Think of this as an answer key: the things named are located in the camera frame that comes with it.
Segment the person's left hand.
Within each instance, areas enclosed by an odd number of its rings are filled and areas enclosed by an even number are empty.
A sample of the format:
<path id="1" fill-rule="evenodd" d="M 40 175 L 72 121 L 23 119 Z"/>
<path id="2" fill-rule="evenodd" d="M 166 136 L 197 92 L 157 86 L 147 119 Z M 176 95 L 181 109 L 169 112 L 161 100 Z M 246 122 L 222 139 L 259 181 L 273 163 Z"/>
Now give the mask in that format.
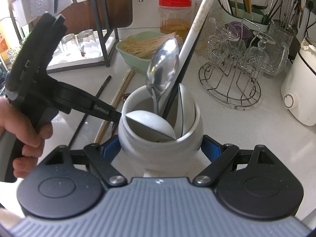
<path id="1" fill-rule="evenodd" d="M 11 105 L 6 97 L 1 97 L 1 133 L 4 131 L 9 131 L 24 144 L 22 156 L 13 161 L 13 174 L 16 178 L 25 178 L 37 166 L 45 140 L 53 135 L 52 123 L 36 131 L 18 108 Z"/>

